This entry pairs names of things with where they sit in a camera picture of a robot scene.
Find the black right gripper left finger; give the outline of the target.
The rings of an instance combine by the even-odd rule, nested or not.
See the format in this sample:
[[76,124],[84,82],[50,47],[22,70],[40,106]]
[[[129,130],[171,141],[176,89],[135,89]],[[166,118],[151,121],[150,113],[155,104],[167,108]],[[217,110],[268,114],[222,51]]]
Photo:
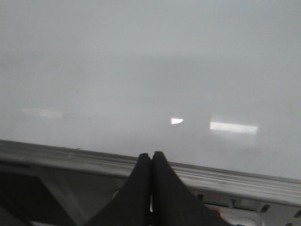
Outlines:
[[147,226],[151,201],[151,160],[140,154],[130,176],[114,198],[87,226]]

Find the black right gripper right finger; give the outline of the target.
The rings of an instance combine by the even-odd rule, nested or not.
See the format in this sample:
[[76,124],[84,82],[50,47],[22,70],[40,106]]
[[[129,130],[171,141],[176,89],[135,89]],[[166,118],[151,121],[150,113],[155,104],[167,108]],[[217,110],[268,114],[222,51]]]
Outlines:
[[152,207],[156,226],[228,226],[179,179],[162,152],[152,158]]

